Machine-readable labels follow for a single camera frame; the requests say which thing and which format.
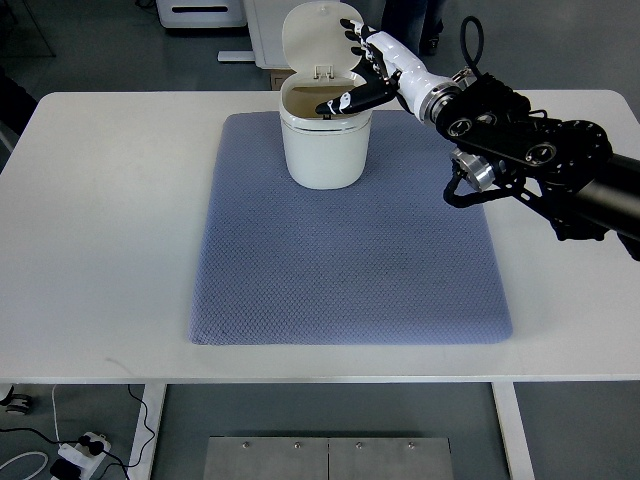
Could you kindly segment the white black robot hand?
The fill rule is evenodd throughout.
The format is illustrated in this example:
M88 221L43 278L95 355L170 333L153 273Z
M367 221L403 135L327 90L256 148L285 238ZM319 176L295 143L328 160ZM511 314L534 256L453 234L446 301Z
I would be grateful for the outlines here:
M343 18L345 36L359 45L365 83L320 103L315 113L323 118L351 115L373 109L393 99L422 123L434 123L438 112L461 92L451 78L429 72L416 55L386 32Z

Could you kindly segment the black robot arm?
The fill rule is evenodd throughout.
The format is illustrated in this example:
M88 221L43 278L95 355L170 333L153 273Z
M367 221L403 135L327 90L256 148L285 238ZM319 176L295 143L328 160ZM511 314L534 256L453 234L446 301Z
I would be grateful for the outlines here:
M609 231L639 257L639 161L614 152L605 130L534 110L463 55L475 80L439 90L425 116L456 146L444 200L466 208L513 197L549 221L561 240L601 241Z

